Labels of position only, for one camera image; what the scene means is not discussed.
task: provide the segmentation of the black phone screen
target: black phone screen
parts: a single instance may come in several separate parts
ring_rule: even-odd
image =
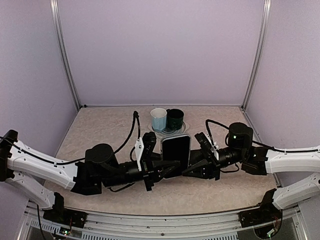
[[[190,143],[191,139],[188,135],[163,140],[161,145],[162,160],[180,162],[180,166],[167,174],[165,179],[180,176],[182,171],[188,168]]]

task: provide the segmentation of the speckled tabletop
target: speckled tabletop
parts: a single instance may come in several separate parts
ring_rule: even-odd
[[[153,106],[82,108],[68,131],[57,158],[74,160],[82,158],[87,149],[100,143],[108,143],[117,149],[126,139],[132,125],[133,112],[138,111],[141,135],[149,132],[150,111]],[[189,124],[191,149],[200,146],[194,135],[206,132],[205,120],[212,119],[227,126],[233,122],[246,123],[238,107],[225,106],[179,106]],[[225,147],[226,129],[210,125],[211,132],[220,148]],[[130,161],[129,153],[137,139],[137,129],[127,145],[116,154],[119,163]],[[155,152],[160,152],[157,140]],[[229,166],[225,170],[234,170]],[[221,178],[203,180],[191,177],[164,179],[146,191],[143,181],[121,192],[104,188],[102,194],[83,196],[46,182],[45,186],[64,197],[66,207],[116,214],[134,215],[186,215],[203,214],[246,208],[259,203],[265,192],[276,187],[272,175],[254,176],[240,170],[221,173]]]

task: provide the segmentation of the metal frame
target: metal frame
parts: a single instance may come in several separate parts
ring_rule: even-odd
[[[59,45],[59,49],[60,49],[60,53],[63,61],[65,74],[66,74],[68,85],[72,94],[73,103],[75,105],[76,110],[79,111],[81,108],[81,103],[80,103],[79,95],[75,86],[75,82],[71,74],[69,60],[66,52],[64,36],[63,36],[63,31],[62,31],[61,21],[60,21],[58,0],[50,0],[50,4],[51,4],[53,23],[56,31],[56,36],[58,39],[58,45]]]
[[[89,240],[138,240],[138,239],[166,239],[166,240],[226,240],[238,239],[238,232],[252,229],[241,228],[238,213],[243,209],[195,215],[176,216],[143,216],[101,213],[88,213],[84,228],[72,228],[70,239]],[[292,218],[295,222],[299,240],[307,240],[305,223],[297,207],[284,210],[283,219]],[[54,223],[41,218],[41,225],[45,232],[56,233],[60,228],[69,226]],[[30,228],[39,228],[36,205],[29,202],[17,231],[17,240],[25,240]]]
[[[63,61],[65,74],[67,76],[68,85],[69,85],[69,88],[70,88],[70,91],[72,94],[72,99],[73,99],[74,105],[75,105],[77,111],[79,111],[81,109],[82,105],[81,105],[81,101],[80,101],[80,98],[79,98],[79,95],[77,92],[75,82],[72,77],[71,68],[70,68],[70,64],[69,64],[69,60],[68,60],[68,56],[67,56],[67,51],[66,51],[64,37],[63,37],[63,30],[62,30],[62,26],[61,26],[60,14],[59,14],[58,0],[50,0],[50,4],[51,4],[53,23],[54,23],[55,30],[56,30],[58,45],[59,45],[59,49],[60,49],[60,53],[61,53],[61,57],[62,57],[62,61]],[[261,27],[260,27],[259,37],[258,37],[258,45],[257,45],[257,49],[255,52],[255,57],[254,57],[254,61],[253,61],[253,67],[251,70],[248,87],[246,89],[246,93],[245,93],[245,96],[244,96],[244,99],[243,99],[243,102],[241,105],[241,107],[244,111],[248,107],[249,100],[252,95],[253,87],[254,87],[254,84],[256,81],[256,76],[257,76],[257,72],[258,72],[258,68],[259,68],[259,64],[260,64],[260,59],[261,59],[262,52],[263,52],[265,36],[266,36],[266,32],[267,32],[267,25],[268,25],[268,20],[269,20],[269,15],[270,15],[270,9],[271,9],[271,0],[264,0],[262,21],[261,21]],[[116,107],[116,106],[114,106],[114,105],[97,105],[97,106],[90,105],[88,107]]]
[[[243,99],[243,103],[241,105],[242,109],[245,111],[248,107],[250,97],[252,95],[252,91],[254,88],[254,84],[256,81],[258,68],[263,52],[265,37],[267,33],[267,26],[269,21],[269,15],[270,15],[270,9],[271,9],[271,0],[264,0],[264,8],[263,8],[263,14],[262,14],[262,21],[261,21],[261,27],[260,27],[260,33],[259,33],[259,39],[258,39],[258,46],[255,52],[253,67],[250,74],[250,80],[248,87],[246,89],[246,93]]]
[[[255,140],[259,141],[260,143],[263,143],[261,137],[259,136],[259,133],[256,131],[250,117],[248,116],[247,112],[242,109],[242,107],[239,108],[244,119],[246,120],[246,122],[248,123],[248,125],[253,129],[253,137],[255,138]],[[277,186],[277,188],[281,188],[282,187],[282,183],[278,177],[278,175],[276,173],[273,174],[274,180],[275,180],[275,184]]]

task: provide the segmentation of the wall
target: wall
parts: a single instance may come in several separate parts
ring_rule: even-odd
[[[320,145],[320,2],[273,0],[263,54],[247,109],[264,143]],[[309,173],[283,173],[284,185]],[[300,205],[310,239],[320,235],[320,196]]]
[[[3,0],[0,7],[0,135],[54,155],[76,115],[48,0]],[[0,183],[0,238],[12,240],[27,198]]]
[[[59,1],[84,105],[241,105],[263,0]]]

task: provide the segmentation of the cable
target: cable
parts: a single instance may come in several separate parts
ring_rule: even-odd
[[[113,192],[113,193],[118,193],[118,192],[120,192],[120,191],[122,191],[122,190],[125,190],[125,189],[133,186],[134,184],[135,184],[135,182],[129,183],[129,184],[125,185],[124,187],[121,187],[121,188],[119,188],[119,189],[117,189],[117,190],[113,190],[112,187],[107,187],[107,189],[109,189],[109,190],[110,190],[111,192]]]
[[[33,153],[28,152],[28,151],[26,151],[26,150],[18,147],[17,145],[15,145],[14,143],[10,142],[8,139],[6,139],[6,138],[3,137],[3,136],[0,136],[0,139],[7,141],[11,146],[15,147],[16,149],[18,149],[19,151],[21,151],[21,152],[23,152],[23,153],[25,153],[25,154],[30,155],[31,157],[34,157],[34,158],[36,158],[36,159],[38,159],[38,160],[41,160],[41,161],[43,161],[43,162],[46,162],[46,163],[48,163],[48,164],[53,164],[53,165],[55,164],[54,161],[50,161],[50,160],[44,159],[44,158],[42,158],[42,157],[40,157],[40,156],[34,155]],[[83,157],[83,158],[79,158],[79,159],[72,160],[72,161],[57,162],[56,165],[59,165],[59,166],[69,165],[69,164],[73,164],[73,163],[79,162],[79,161],[81,161],[81,160],[85,160],[85,158]]]
[[[117,150],[114,151],[114,154],[118,153],[127,144],[127,142],[131,138],[131,135],[132,135],[132,133],[134,131],[136,119],[138,119],[138,118],[139,118],[138,112],[134,111],[133,112],[133,119],[132,119],[132,126],[131,126],[131,129],[130,129],[129,135],[126,138],[126,140],[122,143],[122,145]],[[138,136],[140,137],[140,127],[139,126],[140,126],[140,122],[138,122]]]
[[[132,149],[131,149],[131,151],[130,151],[130,160],[131,160],[131,162],[136,162],[136,160],[134,160],[133,158],[132,158],[132,154],[134,153],[134,150],[136,149],[136,147],[134,146]]]
[[[223,125],[222,123],[218,122],[218,121],[214,121],[214,120],[211,120],[211,119],[207,119],[205,120],[205,127],[206,127],[206,130],[209,134],[209,137],[210,137],[210,140],[211,140],[211,144],[213,145],[214,144],[214,140],[212,138],[212,134],[211,134],[211,131],[210,131],[210,128],[209,128],[209,123],[213,123],[213,124],[216,124],[216,125],[219,125],[227,130],[229,130],[229,127],[227,127],[226,125]],[[312,150],[289,150],[289,151],[285,151],[285,150],[281,150],[281,149],[277,149],[275,148],[274,146],[269,146],[269,145],[266,145],[266,144],[263,144],[261,142],[258,142],[258,141],[252,141],[254,144],[257,144],[257,145],[260,145],[262,147],[265,147],[269,150],[272,150],[272,151],[275,151],[275,152],[280,152],[280,153],[292,153],[292,154],[297,154],[297,153],[314,153],[314,152],[318,152],[318,149],[312,149]]]
[[[227,135],[225,135],[225,138],[224,138],[224,144],[225,144],[227,147],[229,147],[229,144],[228,144],[228,142],[227,142],[228,137],[229,137],[229,133],[228,133]]]
[[[220,172],[222,172],[224,174],[230,174],[230,173],[238,172],[240,170],[239,166],[236,163],[234,165],[236,166],[237,170],[223,171],[223,170],[220,169]]]
[[[36,205],[36,210],[38,212],[38,222],[39,222],[39,228],[40,228],[41,235],[43,237],[43,240],[47,240],[46,237],[45,237],[44,231],[42,230],[41,221],[40,221],[40,211],[39,211],[39,205],[38,204]]]
[[[209,123],[219,125],[219,126],[225,128],[227,130],[229,130],[229,128],[226,125],[223,125],[222,123],[220,123],[218,121],[214,121],[214,120],[211,120],[211,119],[205,120],[205,127],[206,127],[206,130],[207,130],[208,134],[209,134],[209,137],[210,137],[210,140],[211,140],[211,144],[213,145],[214,144],[214,139],[212,138],[212,134],[211,134],[211,131],[210,131]]]
[[[136,112],[135,118],[136,118],[136,123],[138,124],[138,139],[139,139],[141,136],[141,128],[140,128],[140,120],[139,120],[138,112]]]
[[[283,217],[284,217],[284,213],[283,213],[283,210],[281,210],[280,225],[279,225],[279,227],[276,228],[275,233],[274,233],[271,237],[274,237],[274,236],[277,235],[277,233],[280,231],[281,226],[282,226],[282,222],[283,222]]]
[[[140,127],[140,120],[139,120],[138,112],[137,112],[135,118],[136,118],[136,123],[137,123],[137,125],[138,125],[138,139],[139,139],[140,136],[141,136],[141,127]],[[132,158],[132,154],[134,153],[134,150],[135,150],[135,149],[136,149],[136,147],[134,146],[134,147],[131,149],[130,155],[129,155],[129,156],[130,156],[130,160],[131,160],[132,162],[136,162],[136,160],[134,160],[134,159]]]

